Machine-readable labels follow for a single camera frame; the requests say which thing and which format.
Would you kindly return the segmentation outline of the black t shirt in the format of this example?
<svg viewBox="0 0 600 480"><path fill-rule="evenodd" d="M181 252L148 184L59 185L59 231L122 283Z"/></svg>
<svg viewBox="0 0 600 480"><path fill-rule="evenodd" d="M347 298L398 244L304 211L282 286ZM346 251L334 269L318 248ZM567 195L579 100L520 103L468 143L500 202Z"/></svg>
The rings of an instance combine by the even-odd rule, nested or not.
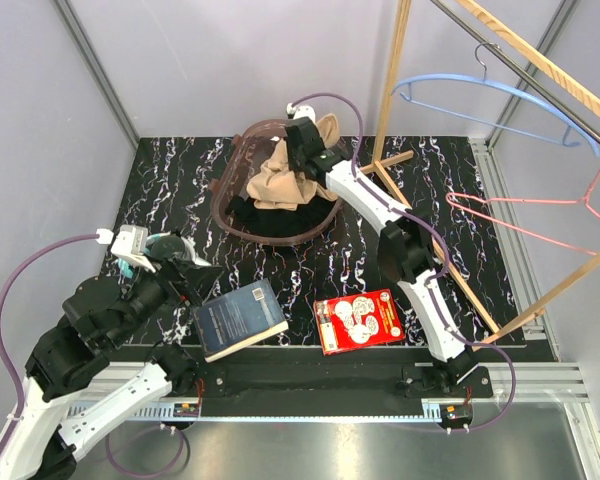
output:
<svg viewBox="0 0 600 480"><path fill-rule="evenodd" d="M225 214L235 220L244 231L268 238L284 238L304 234L322 223L332 211L334 201L314 197L308 204L295 210L259 209L253 198L234 196Z"/></svg>

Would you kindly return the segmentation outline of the beige t shirt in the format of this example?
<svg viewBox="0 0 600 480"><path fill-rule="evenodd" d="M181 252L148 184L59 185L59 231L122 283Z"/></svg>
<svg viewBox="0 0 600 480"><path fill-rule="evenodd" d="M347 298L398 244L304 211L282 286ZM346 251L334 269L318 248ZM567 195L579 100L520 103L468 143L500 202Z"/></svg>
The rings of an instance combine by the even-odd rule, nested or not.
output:
<svg viewBox="0 0 600 480"><path fill-rule="evenodd" d="M260 171L254 175L246 187L247 194L260 210L296 211L307 206L314 198L334 202L338 196L308 179L302 172L291 170L286 139L280 139L271 156L265 160Z"/></svg>

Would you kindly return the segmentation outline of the pink wire hanger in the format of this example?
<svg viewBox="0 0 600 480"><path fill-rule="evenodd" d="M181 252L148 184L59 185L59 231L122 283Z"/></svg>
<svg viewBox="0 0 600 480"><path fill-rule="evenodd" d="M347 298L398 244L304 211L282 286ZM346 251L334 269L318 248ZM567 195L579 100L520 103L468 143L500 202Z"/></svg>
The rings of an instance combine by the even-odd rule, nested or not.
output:
<svg viewBox="0 0 600 480"><path fill-rule="evenodd" d="M592 221L600 224L600 212L598 212L591 203L592 197L594 196L594 192L599 182L600 168L587 186L584 193L579 198L567 200L509 197L483 199L477 196L457 192L447 193L445 200L453 209L460 210L475 217L479 217L503 228L516 231L520 234L527 235L561 248L594 256L595 253L592 250L588 250L572 243L564 242L558 237L547 236L547 233L549 232L549 227L551 225L558 224L560 222L564 223L566 221L566 214L574 213L576 211L582 211L583 213L588 214L592 218ZM535 224L540 227L540 230L529 230L514 223L513 221L498 219L494 215L488 215L481 209L472 208L474 203L482 205L484 209L491 209L493 206L497 205L533 206L538 208L543 207L545 209L545 216L535 222Z"/></svg>

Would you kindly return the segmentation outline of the blue hanger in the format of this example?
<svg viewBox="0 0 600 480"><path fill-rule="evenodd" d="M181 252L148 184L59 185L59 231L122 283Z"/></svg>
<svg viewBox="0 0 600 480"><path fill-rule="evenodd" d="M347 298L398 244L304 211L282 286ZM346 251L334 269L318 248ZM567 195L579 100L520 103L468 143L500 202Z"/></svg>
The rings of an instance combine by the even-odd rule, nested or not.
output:
<svg viewBox="0 0 600 480"><path fill-rule="evenodd" d="M588 146L594 156L600 155L600 147L584 128L577 125L565 112L547 100L488 76L488 68L478 55L475 60L483 72L478 75L467 75L456 72L436 72L414 75L396 82L391 89L393 96L406 103L428 109L471 123L488 126L494 130L514 133L547 144L566 149ZM528 127L513 127L500 118L492 118L474 107L474 102L486 100L517 100L531 107L534 112L544 118L551 118L562 125L560 133L543 135Z"/></svg>

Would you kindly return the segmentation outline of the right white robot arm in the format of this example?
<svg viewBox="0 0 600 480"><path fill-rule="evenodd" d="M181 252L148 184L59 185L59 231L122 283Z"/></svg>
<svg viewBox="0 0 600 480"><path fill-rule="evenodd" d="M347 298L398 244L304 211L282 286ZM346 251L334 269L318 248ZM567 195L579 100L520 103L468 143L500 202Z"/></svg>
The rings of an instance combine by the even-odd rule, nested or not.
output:
<svg viewBox="0 0 600 480"><path fill-rule="evenodd" d="M338 195L377 233L379 269L406 295L426 336L433 366L424 373L425 385L446 396L460 394L478 362L439 287L442 273L436 270L433 248L437 233L365 177L353 160L327 148L311 119L290 120L285 132L291 170Z"/></svg>

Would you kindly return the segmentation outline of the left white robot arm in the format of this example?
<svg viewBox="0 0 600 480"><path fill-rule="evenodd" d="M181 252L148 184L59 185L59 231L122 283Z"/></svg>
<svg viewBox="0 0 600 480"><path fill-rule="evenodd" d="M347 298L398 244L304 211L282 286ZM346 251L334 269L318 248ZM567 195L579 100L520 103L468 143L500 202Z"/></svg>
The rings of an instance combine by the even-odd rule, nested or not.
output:
<svg viewBox="0 0 600 480"><path fill-rule="evenodd" d="M162 260L130 287L92 277L63 304L25 365L18 400L0 434L0 479L67 479L88 452L145 405L197 390L197 363L177 344L155 347L123 386L83 413L71 406L110 356L165 305L199 307L222 272L214 265Z"/></svg>

